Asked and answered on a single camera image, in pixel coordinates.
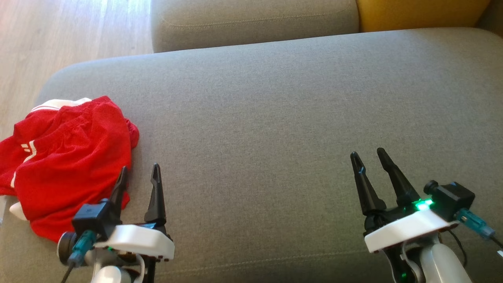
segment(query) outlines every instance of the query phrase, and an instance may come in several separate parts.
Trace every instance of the black cable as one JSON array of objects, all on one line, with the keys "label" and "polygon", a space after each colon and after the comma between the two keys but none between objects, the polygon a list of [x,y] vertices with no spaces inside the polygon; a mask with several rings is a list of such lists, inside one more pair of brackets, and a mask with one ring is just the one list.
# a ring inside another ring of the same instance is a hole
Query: black cable
[{"label": "black cable", "polygon": [[61,283],[65,283],[66,282],[66,280],[68,279],[68,276],[70,275],[70,272],[71,272],[71,270],[73,269],[74,266],[75,266],[74,262],[70,262],[68,264],[68,269],[66,270],[66,273],[64,274],[63,280],[61,281]]},{"label": "black cable", "polygon": [[466,267],[468,264],[468,255],[466,255],[465,249],[463,249],[463,245],[461,244],[461,241],[458,239],[458,236],[454,234],[451,230],[448,230],[449,233],[451,233],[452,237],[454,237],[454,240],[456,240],[456,243],[458,243],[459,248],[461,249],[461,252],[463,253],[463,267]]},{"label": "black cable", "polygon": [[492,236],[491,236],[491,237],[489,237],[489,238],[490,238],[493,242],[495,242],[495,243],[499,246],[499,248],[500,248],[500,249],[503,249],[503,244],[502,244],[500,241],[498,241],[498,239],[496,239],[496,237],[495,237],[494,235],[492,235]]}]

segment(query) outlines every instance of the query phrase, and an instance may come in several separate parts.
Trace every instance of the yellow cushion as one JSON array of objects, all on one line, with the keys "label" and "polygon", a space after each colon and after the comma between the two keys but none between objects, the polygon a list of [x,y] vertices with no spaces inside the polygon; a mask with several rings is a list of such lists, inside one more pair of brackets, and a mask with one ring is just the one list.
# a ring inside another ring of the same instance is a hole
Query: yellow cushion
[{"label": "yellow cushion", "polygon": [[473,27],[490,0],[357,0],[362,32]]}]

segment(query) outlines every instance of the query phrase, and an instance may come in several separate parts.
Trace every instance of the red clothing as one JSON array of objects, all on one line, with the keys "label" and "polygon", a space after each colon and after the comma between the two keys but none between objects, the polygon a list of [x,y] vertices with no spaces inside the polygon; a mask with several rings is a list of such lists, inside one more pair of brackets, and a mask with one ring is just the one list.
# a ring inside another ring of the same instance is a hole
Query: red clothing
[{"label": "red clothing", "polygon": [[[17,196],[33,231],[57,242],[73,231],[83,204],[110,197],[138,139],[138,128],[106,96],[36,110],[0,142],[0,194]],[[128,201],[126,193],[122,208]]]}]

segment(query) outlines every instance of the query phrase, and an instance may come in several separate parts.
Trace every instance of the stitching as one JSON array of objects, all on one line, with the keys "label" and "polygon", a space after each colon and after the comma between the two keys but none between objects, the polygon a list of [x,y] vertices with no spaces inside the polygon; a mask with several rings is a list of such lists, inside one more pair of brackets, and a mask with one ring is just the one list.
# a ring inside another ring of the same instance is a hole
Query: stitching
[{"label": "stitching", "polygon": [[167,26],[171,28],[179,28],[179,29],[197,29],[197,28],[203,28],[203,27],[211,27],[211,26],[233,26],[233,25],[225,25],[225,24],[251,24],[251,23],[259,23],[259,22],[273,22],[273,21],[284,21],[284,20],[296,20],[296,19],[302,19],[302,18],[315,18],[315,17],[325,17],[325,16],[332,16],[336,15],[339,13],[342,13],[346,11],[351,5],[351,1],[348,1],[348,5],[335,13],[330,13],[330,14],[314,14],[314,15],[296,15],[296,16],[283,16],[283,17],[270,17],[270,18],[261,18],[261,19],[251,19],[251,20],[239,20],[239,21],[229,21],[229,22],[217,22],[217,23],[209,23],[209,24],[202,24],[202,25],[176,25],[169,23],[165,18],[164,15],[161,16],[161,21],[162,23],[166,24]]},{"label": "stitching", "polygon": [[198,267],[198,268],[192,268],[192,269],[167,271],[167,272],[161,272],[159,274],[170,274],[170,275],[173,274],[175,276],[182,276],[186,273],[221,272],[221,271],[250,268],[252,265],[264,265],[264,264],[275,265],[275,264],[283,264],[288,261],[290,261],[290,262],[304,262],[304,261],[312,261],[312,260],[321,260],[323,258],[331,258],[331,257],[339,256],[339,255],[362,253],[362,252],[365,252],[365,250],[348,251],[348,252],[334,252],[334,253],[320,253],[320,254],[310,254],[310,255],[295,255],[295,256],[287,256],[287,257],[277,257],[277,258],[268,258],[268,259],[261,259],[261,260],[229,263],[229,264],[209,266],[209,267]]}]

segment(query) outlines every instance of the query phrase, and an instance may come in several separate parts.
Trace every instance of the gray sofa seat cushion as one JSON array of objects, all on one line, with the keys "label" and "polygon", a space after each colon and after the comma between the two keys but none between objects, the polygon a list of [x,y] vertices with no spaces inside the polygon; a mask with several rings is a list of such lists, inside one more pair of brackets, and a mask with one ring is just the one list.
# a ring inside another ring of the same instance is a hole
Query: gray sofa seat cushion
[{"label": "gray sofa seat cushion", "polygon": [[[388,206],[378,147],[419,192],[430,179],[473,190],[473,210],[503,231],[501,58],[503,39],[470,28],[184,50],[73,65],[38,103],[108,95],[138,126],[122,215],[142,221],[158,162],[176,255],[156,282],[390,282],[364,245],[350,152]],[[456,233],[470,275],[499,282],[495,246]],[[55,249],[7,213],[0,281],[58,282]]]},{"label": "gray sofa seat cushion", "polygon": [[153,0],[155,52],[358,32],[354,0]]}]

